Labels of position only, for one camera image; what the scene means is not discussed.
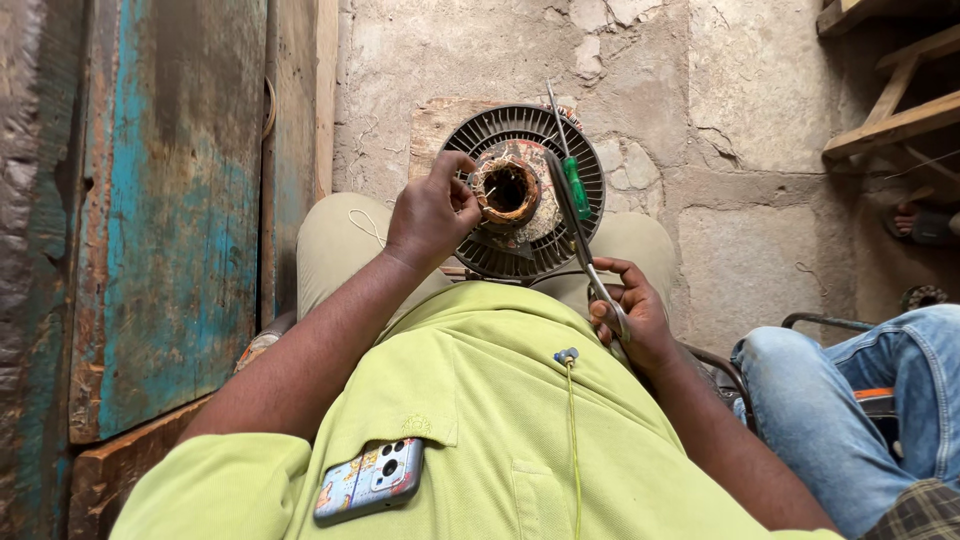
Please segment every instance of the blue jeans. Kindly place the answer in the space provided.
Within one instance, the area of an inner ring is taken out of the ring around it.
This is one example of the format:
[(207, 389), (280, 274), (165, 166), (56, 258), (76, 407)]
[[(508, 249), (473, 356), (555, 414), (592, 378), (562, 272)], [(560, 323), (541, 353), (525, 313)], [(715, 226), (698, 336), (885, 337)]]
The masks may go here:
[[(960, 492), (960, 306), (917, 309), (827, 349), (795, 331), (758, 328), (731, 360), (760, 438), (847, 538), (870, 530), (920, 479)], [(853, 397), (891, 386), (899, 464)], [(742, 419), (742, 402), (735, 408)]]

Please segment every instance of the person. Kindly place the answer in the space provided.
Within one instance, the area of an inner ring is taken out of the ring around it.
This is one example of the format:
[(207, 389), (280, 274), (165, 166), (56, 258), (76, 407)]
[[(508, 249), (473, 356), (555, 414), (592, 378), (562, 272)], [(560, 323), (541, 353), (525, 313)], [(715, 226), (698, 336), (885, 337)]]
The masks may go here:
[[(607, 215), (591, 243), (629, 314), (626, 358), (582, 275), (450, 284), (437, 269), (481, 218), (454, 173), (474, 168), (440, 154), (392, 215), (353, 193), (311, 209), (300, 320), (213, 395), (112, 538), (837, 538), (671, 336), (673, 247), (656, 221)], [(568, 385), (553, 355), (571, 347)], [(328, 469), (406, 437), (425, 441), (409, 503), (314, 522)]]
[[(847, 538), (960, 538), (958, 332), (960, 306), (939, 305), (827, 349), (783, 328), (733, 349), (760, 438)], [(897, 457), (853, 395), (888, 387)]]

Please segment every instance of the smartphone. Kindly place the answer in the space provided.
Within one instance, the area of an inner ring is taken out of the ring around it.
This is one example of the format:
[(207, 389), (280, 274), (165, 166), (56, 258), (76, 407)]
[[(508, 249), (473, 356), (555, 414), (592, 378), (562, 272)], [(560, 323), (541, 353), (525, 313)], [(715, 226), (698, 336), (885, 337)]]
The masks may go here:
[(367, 443), (354, 459), (326, 470), (313, 519), (324, 527), (407, 503), (422, 470), (422, 439)]

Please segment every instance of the leg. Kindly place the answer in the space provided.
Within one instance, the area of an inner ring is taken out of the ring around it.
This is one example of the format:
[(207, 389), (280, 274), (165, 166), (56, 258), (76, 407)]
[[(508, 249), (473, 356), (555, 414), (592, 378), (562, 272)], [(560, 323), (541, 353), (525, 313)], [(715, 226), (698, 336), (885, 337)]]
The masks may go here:
[(900, 419), (900, 467), (960, 491), (960, 307), (910, 311), (830, 347), (853, 390), (894, 387)]
[(917, 481), (887, 453), (850, 384), (815, 341), (759, 328), (737, 343), (732, 360), (743, 371), (760, 438), (847, 538), (869, 530)]
[[(364, 211), (370, 219), (360, 211), (351, 212), (353, 209)], [(297, 320), (380, 253), (380, 241), (370, 233), (375, 225), (380, 237), (386, 238), (390, 215), (389, 209), (358, 193), (334, 193), (310, 209), (297, 236)], [(450, 283), (443, 272), (435, 270), (391, 320)]]
[[(614, 257), (632, 261), (657, 289), (670, 315), (670, 284), (673, 282), (673, 242), (657, 220), (641, 213), (608, 213), (590, 242), (595, 257)], [(560, 269), (578, 269), (574, 259)], [(604, 283), (620, 283), (619, 276), (602, 272)], [(588, 317), (587, 285), (583, 274), (557, 276), (535, 284), (533, 289), (552, 296), (570, 306), (585, 319)]]

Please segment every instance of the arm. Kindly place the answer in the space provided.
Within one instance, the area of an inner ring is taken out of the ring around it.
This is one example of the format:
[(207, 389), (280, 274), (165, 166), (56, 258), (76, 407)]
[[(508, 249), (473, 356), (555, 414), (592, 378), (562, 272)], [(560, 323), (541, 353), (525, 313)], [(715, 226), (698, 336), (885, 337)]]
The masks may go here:
[(472, 171), (462, 152), (444, 152), (429, 176), (397, 197), (387, 247), (277, 343), (228, 381), (180, 437), (286, 433), (312, 441), (360, 357), (390, 316), (480, 221), (457, 181)]
[[(649, 378), (663, 413), (691, 461), (720, 484), (770, 530), (827, 528), (836, 531), (806, 486), (750, 433), (683, 358), (667, 326), (660, 295), (632, 262), (595, 258), (597, 270), (620, 274), (624, 286), (608, 285), (628, 314), (631, 364)], [(597, 336), (609, 344), (615, 323), (606, 302), (590, 306)]]

